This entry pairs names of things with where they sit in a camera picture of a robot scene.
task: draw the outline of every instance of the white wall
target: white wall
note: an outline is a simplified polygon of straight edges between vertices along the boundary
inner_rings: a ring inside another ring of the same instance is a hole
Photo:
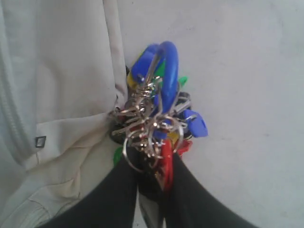
[[[178,47],[210,134],[183,156],[195,177],[261,228],[304,227],[304,1],[118,4],[128,66],[150,43]]]

